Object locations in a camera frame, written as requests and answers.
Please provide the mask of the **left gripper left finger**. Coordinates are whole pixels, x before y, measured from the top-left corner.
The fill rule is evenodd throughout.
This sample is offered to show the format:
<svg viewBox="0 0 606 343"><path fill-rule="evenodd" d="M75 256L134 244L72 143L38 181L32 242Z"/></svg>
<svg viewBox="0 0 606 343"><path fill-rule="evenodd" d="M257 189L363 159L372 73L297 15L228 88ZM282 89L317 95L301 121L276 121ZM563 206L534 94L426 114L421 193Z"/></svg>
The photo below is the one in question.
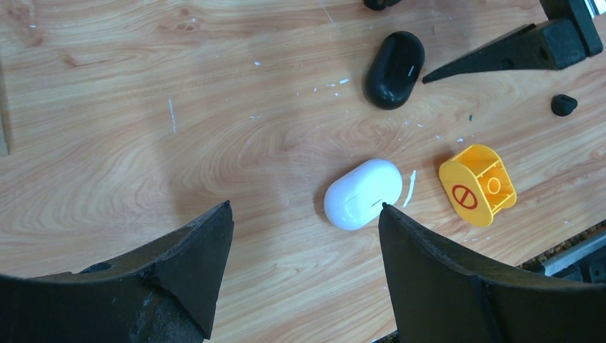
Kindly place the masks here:
<svg viewBox="0 0 606 343"><path fill-rule="evenodd" d="M3 342L203 342L232 245L229 202L81 272L1 277Z"/></svg>

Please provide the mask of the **black earbud charging case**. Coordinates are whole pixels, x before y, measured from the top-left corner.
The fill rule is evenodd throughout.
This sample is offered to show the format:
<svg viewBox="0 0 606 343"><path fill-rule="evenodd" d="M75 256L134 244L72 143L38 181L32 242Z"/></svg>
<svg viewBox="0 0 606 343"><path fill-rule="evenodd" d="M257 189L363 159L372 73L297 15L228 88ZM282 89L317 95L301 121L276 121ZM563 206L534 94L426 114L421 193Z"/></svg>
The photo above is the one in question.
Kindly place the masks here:
<svg viewBox="0 0 606 343"><path fill-rule="evenodd" d="M378 48L364 78L367 100L384 110L400 108L410 98L424 62L424 46L417 36L408 31L390 34Z"/></svg>

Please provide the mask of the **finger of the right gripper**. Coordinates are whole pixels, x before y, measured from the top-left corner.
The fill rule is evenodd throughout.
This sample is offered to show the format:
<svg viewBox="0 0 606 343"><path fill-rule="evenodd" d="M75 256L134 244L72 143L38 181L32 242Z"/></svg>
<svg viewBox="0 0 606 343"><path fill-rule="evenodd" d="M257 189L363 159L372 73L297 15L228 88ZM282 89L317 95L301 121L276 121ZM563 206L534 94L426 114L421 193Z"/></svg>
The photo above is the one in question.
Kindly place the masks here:
<svg viewBox="0 0 606 343"><path fill-rule="evenodd" d="M594 19L603 1L541 1L547 20L528 24L494 39L428 73L422 82L459 74L509 70L563 70L600 54L603 43Z"/></svg>

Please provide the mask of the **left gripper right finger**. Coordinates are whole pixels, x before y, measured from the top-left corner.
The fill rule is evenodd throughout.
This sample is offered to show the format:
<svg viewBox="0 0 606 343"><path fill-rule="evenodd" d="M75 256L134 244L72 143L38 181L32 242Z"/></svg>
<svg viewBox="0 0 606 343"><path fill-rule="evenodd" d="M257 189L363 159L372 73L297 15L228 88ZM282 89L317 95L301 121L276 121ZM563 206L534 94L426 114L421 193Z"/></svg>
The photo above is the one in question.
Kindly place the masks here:
<svg viewBox="0 0 606 343"><path fill-rule="evenodd" d="M605 286L479 254L392 205L379 240L401 342L603 342Z"/></svg>

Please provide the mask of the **white earbud charging case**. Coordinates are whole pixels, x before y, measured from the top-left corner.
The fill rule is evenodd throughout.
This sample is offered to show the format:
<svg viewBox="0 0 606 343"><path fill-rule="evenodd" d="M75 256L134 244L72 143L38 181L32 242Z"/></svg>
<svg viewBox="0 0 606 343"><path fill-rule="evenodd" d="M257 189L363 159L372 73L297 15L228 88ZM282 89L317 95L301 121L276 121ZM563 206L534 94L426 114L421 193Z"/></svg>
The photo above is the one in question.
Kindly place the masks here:
<svg viewBox="0 0 606 343"><path fill-rule="evenodd" d="M358 230L379 216L384 203L395 203L402 190L402 175L392 162L370 159L328 187L324 212L336 227Z"/></svg>

